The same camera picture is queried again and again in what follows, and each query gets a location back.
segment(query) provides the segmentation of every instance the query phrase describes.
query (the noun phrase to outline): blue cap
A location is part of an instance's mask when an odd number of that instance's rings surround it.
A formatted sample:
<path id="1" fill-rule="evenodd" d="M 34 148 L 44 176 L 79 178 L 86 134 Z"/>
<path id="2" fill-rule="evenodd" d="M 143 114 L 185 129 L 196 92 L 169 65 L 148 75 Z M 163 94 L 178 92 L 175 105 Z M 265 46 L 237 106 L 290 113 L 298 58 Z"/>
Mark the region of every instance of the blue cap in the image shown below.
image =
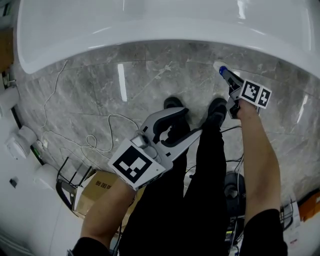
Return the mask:
<path id="1" fill-rule="evenodd" d="M 220 69 L 219 69 L 219 74 L 222 76 L 223 72 L 225 70 L 228 70 L 226 66 L 221 66 Z"/>

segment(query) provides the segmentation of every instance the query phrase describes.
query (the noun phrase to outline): black sleeve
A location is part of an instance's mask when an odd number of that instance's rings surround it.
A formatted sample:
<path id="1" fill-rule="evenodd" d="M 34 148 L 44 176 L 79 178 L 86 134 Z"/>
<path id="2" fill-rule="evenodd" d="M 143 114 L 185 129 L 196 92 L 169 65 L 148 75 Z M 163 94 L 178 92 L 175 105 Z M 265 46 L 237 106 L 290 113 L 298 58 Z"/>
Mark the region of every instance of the black sleeve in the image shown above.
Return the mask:
<path id="1" fill-rule="evenodd" d="M 240 256 L 246 255 L 288 255 L 278 210 L 260 212 L 246 224 Z"/>
<path id="2" fill-rule="evenodd" d="M 73 256 L 110 255 L 109 250 L 104 244 L 89 237 L 80 238 L 73 248 L 72 254 Z"/>

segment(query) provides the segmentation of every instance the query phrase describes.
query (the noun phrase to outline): white cable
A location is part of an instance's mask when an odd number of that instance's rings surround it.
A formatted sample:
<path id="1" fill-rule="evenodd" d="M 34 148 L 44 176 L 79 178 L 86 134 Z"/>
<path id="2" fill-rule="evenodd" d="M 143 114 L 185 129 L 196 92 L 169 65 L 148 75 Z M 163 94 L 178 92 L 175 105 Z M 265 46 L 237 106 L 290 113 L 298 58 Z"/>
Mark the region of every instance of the white cable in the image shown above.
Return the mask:
<path id="1" fill-rule="evenodd" d="M 44 116 L 45 116 L 45 122 L 44 122 L 44 125 L 42 125 L 40 128 L 45 127 L 46 124 L 47 124 L 48 118 L 47 118 L 47 113 L 46 113 L 46 104 L 47 104 L 47 102 L 50 100 L 50 98 L 56 93 L 57 84 L 58 84 L 58 78 L 59 78 L 60 74 L 62 73 L 62 71 L 64 71 L 64 69 L 65 69 L 65 67 L 66 67 L 66 65 L 67 65 L 67 62 L 68 62 L 68 60 L 65 61 L 64 65 L 63 65 L 63 68 L 61 69 L 61 71 L 60 71 L 60 72 L 58 73 L 58 75 L 56 76 L 53 93 L 51 93 L 51 95 L 49 96 L 49 98 L 47 98 L 46 101 L 44 102 L 43 112 L 44 112 Z"/>
<path id="2" fill-rule="evenodd" d="M 110 124 L 110 117 L 120 117 L 120 118 L 124 118 L 124 119 L 130 121 L 131 123 L 133 123 L 133 124 L 135 125 L 136 129 L 139 129 L 138 125 L 137 125 L 133 120 L 127 118 L 126 116 L 124 116 L 124 115 L 122 115 L 122 114 L 111 113 L 111 114 L 108 115 L 108 118 L 107 118 L 108 127 L 109 127 L 109 132 L 110 132 L 110 137 L 111 137 L 111 146 L 110 146 L 110 149 L 108 149 L 108 150 L 104 150 L 104 149 L 97 148 L 97 138 L 96 138 L 94 135 L 92 135 L 92 134 L 87 135 L 87 137 L 85 138 L 85 141 L 86 141 L 87 145 L 80 145 L 80 144 L 78 144 L 78 143 L 76 143 L 76 142 L 74 142 L 74 141 L 72 141 L 72 140 L 70 140 L 70 139 L 62 136 L 61 134 L 52 131 L 52 130 L 47 130 L 47 131 L 45 131 L 45 132 L 42 134 L 42 136 L 41 136 L 41 140 L 43 141 L 43 138 L 44 138 L 44 136 L 46 135 L 46 133 L 53 133 L 53 134 L 55 134 L 55 135 L 57 135 L 57 136 L 65 139 L 66 141 L 68 141 L 68 142 L 70 142 L 70 143 L 73 143 L 73 144 L 77 145 L 78 147 L 80 147 L 81 153 L 83 154 L 84 158 L 87 159 L 90 163 L 94 164 L 94 165 L 95 165 L 96 167 L 98 167 L 100 170 L 102 170 L 101 167 L 99 167 L 98 165 L 96 165 L 94 162 L 92 162 L 92 161 L 85 155 L 85 153 L 83 152 L 83 149 L 91 149 L 91 150 L 94 150 L 94 151 L 96 151 L 99 155 L 101 155 L 103 158 L 106 158 L 106 159 L 110 160 L 109 157 L 107 157 L 107 156 L 105 156 L 104 154 L 102 154 L 102 152 L 103 152 L 103 153 L 110 152 L 110 151 L 113 149 L 113 147 L 114 147 L 114 138 L 113 138 L 112 128 L 111 128 L 111 124 Z M 88 141 L 88 138 L 89 138 L 89 137 L 91 137 L 91 138 L 94 139 L 94 145 L 91 145 L 91 144 L 89 143 L 89 141 Z M 68 151 L 71 152 L 73 155 L 75 155 L 78 159 L 80 159 L 80 158 L 79 158 L 76 154 L 74 154 L 70 149 L 67 149 L 67 148 L 65 148 L 65 147 L 59 147 L 60 152 L 61 152 L 61 149 L 66 149 L 66 150 L 68 150 Z"/>
<path id="3" fill-rule="evenodd" d="M 237 186 L 237 192 L 238 192 L 238 196 L 239 196 L 239 176 L 240 176 L 240 168 L 244 162 L 244 156 L 242 157 L 242 160 L 241 160 L 241 163 L 239 165 L 239 168 L 238 168 L 238 175 L 237 175 L 237 181 L 236 181 L 236 186 Z"/>
<path id="4" fill-rule="evenodd" d="M 44 116 L 45 116 L 45 122 L 44 122 L 44 125 L 41 126 L 40 128 L 43 128 L 43 127 L 45 127 L 45 126 L 47 125 L 48 117 L 47 117 L 47 112 L 46 112 L 46 104 L 47 104 L 47 102 L 51 99 L 51 97 L 56 93 L 59 76 L 60 76 L 60 74 L 62 73 L 62 71 L 64 71 L 67 62 L 68 62 L 68 60 L 64 63 L 61 71 L 58 73 L 58 75 L 57 75 L 57 77 L 56 77 L 53 93 L 51 93 L 50 96 L 49 96 L 49 97 L 46 99 L 46 101 L 44 102 L 43 112 L 44 112 Z M 53 134 L 55 134 L 55 135 L 57 135 L 57 136 L 65 139 L 66 141 L 68 141 L 68 142 L 70 142 L 70 143 L 73 143 L 73 144 L 77 145 L 78 147 L 80 147 L 81 153 L 83 154 L 84 158 L 87 159 L 91 164 L 95 165 L 95 166 L 98 167 L 100 170 L 102 170 L 98 165 L 96 165 L 94 162 L 92 162 L 92 161 L 85 155 L 85 153 L 83 152 L 83 149 L 91 149 L 91 150 L 94 150 L 94 151 L 97 152 L 99 155 L 101 155 L 103 158 L 106 158 L 106 159 L 110 160 L 109 157 L 107 157 L 107 156 L 105 156 L 105 155 L 102 154 L 102 153 L 110 152 L 110 151 L 113 149 L 113 147 L 114 147 L 114 138 L 113 138 L 113 133 L 112 133 L 111 124 L 110 124 L 110 117 L 120 117 L 120 118 L 124 118 L 124 119 L 130 121 L 131 123 L 133 123 L 133 124 L 135 125 L 135 127 L 136 127 L 137 130 L 139 129 L 139 127 L 138 127 L 138 125 L 136 124 L 136 122 L 134 122 L 133 120 L 129 119 L 128 117 L 126 117 L 126 116 L 124 116 L 124 115 L 122 115 L 122 114 L 118 114 L 118 113 L 111 113 L 111 114 L 109 114 L 108 117 L 107 117 L 107 122 L 108 122 L 110 137 L 111 137 L 111 146 L 110 146 L 110 149 L 108 149 L 108 150 L 104 150 L 104 149 L 97 148 L 97 143 L 98 143 L 97 138 L 96 138 L 94 135 L 92 135 L 92 134 L 87 135 L 87 137 L 85 138 L 85 141 L 86 141 L 87 145 L 80 145 L 80 144 L 78 144 L 78 143 L 76 143 L 76 142 L 74 142 L 74 141 L 72 141 L 72 140 L 70 140 L 70 139 L 62 136 L 62 135 L 59 134 L 59 133 L 56 133 L 56 132 L 54 132 L 54 131 L 52 131 L 52 130 L 47 130 L 47 131 L 45 131 L 45 132 L 42 134 L 42 136 L 41 136 L 41 142 L 43 142 L 43 138 L 44 138 L 44 136 L 45 136 L 46 133 L 53 133 Z M 91 137 L 91 138 L 94 139 L 94 145 L 91 145 L 91 144 L 89 143 L 89 141 L 88 141 L 88 138 L 89 138 L 89 137 Z M 73 154 L 73 155 L 76 156 L 79 160 L 81 160 L 81 162 L 82 162 L 84 165 L 87 166 L 87 164 L 86 164 L 80 157 L 78 157 L 75 153 L 73 153 L 73 152 L 72 152 L 70 149 L 68 149 L 68 148 L 59 147 L 59 150 L 60 150 L 61 155 L 62 155 L 61 149 L 68 150 L 71 154 Z"/>
<path id="5" fill-rule="evenodd" d="M 237 229 L 237 222 L 238 220 L 235 221 L 235 225 L 234 225 L 234 231 L 233 231 L 233 236 L 232 236 L 232 242 L 231 242 L 231 246 L 230 246 L 230 250 L 232 249 L 233 245 L 234 245 L 234 241 L 235 241 L 235 236 L 236 236 L 236 229 Z"/>

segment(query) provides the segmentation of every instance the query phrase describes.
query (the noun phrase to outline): forearm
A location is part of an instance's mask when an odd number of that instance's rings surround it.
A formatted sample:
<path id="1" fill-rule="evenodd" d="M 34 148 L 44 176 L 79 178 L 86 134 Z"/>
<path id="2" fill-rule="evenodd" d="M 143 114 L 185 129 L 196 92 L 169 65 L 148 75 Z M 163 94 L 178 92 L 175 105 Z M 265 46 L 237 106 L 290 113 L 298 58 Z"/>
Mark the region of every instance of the forearm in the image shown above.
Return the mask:
<path id="1" fill-rule="evenodd" d="M 109 248 L 135 195 L 136 192 L 118 178 L 86 214 L 81 237 L 94 238 Z"/>
<path id="2" fill-rule="evenodd" d="M 281 179 L 276 154 L 256 111 L 240 118 L 244 151 L 247 223 L 256 214 L 280 209 Z"/>

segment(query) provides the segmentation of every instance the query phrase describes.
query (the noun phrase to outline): marble floor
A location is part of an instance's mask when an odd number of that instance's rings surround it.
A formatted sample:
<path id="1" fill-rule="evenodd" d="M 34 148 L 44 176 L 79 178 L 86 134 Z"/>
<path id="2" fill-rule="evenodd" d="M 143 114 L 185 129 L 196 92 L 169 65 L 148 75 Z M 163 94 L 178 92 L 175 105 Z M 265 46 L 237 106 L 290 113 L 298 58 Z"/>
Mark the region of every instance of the marble floor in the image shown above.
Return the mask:
<path id="1" fill-rule="evenodd" d="M 220 43 L 189 41 L 139 42 L 96 49 L 57 62 L 34 74 L 23 72 L 17 52 L 11 67 L 16 79 L 20 102 L 16 110 L 23 124 L 33 129 L 47 148 L 35 147 L 45 162 L 58 168 L 67 156 L 92 165 L 80 147 L 45 131 L 53 131 L 79 145 L 86 137 L 97 138 L 97 147 L 108 150 L 111 137 L 108 115 L 119 113 L 141 124 L 151 113 L 163 108 L 164 99 L 179 97 L 190 109 L 188 120 L 199 125 L 207 106 L 216 95 L 228 97 L 228 86 L 214 70 L 215 60 L 227 63 L 243 79 L 254 80 L 272 90 L 267 109 L 260 117 L 276 152 L 281 170 L 282 198 L 294 193 L 298 199 L 320 186 L 320 81 L 305 71 L 275 57 Z M 124 76 L 126 95 L 121 93 Z M 120 117 L 111 117 L 114 147 L 131 138 L 135 126 Z M 238 125 L 226 118 L 224 128 Z M 240 129 L 223 134 L 227 160 L 243 153 Z M 188 167 L 196 164 L 198 141 L 188 151 Z M 102 169 L 108 159 L 92 149 L 83 148 L 87 158 Z M 233 170 L 235 164 L 228 163 Z"/>

